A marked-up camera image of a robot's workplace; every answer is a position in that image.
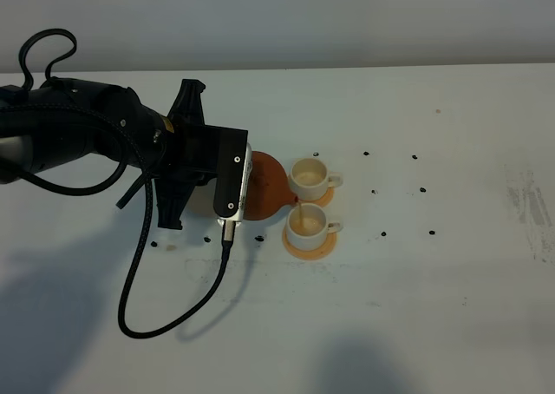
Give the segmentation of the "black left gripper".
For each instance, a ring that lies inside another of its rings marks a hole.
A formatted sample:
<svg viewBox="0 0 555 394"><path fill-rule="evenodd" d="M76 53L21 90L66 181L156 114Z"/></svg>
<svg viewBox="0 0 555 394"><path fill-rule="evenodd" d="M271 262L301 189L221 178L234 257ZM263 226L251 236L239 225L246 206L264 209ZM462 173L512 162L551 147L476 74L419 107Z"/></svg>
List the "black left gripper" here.
<svg viewBox="0 0 555 394"><path fill-rule="evenodd" d="M166 119L165 153L155 170L158 227L181 229L180 216L194 188L215 173L212 143L205 124L201 94L206 89L196 79L181 81Z"/></svg>

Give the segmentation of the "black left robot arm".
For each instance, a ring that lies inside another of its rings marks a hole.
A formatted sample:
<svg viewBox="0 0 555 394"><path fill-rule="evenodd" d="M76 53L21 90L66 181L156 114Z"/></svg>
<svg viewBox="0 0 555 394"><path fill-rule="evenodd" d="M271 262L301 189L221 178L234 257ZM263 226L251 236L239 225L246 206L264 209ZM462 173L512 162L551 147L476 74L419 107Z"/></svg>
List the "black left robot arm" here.
<svg viewBox="0 0 555 394"><path fill-rule="evenodd" d="M161 199L158 225L179 229L197 186L217 175L218 137L205 126L204 83L184 79L168 115L131 89L54 77L39 89L1 88L1 157L38 174L99 154L146 166Z"/></svg>

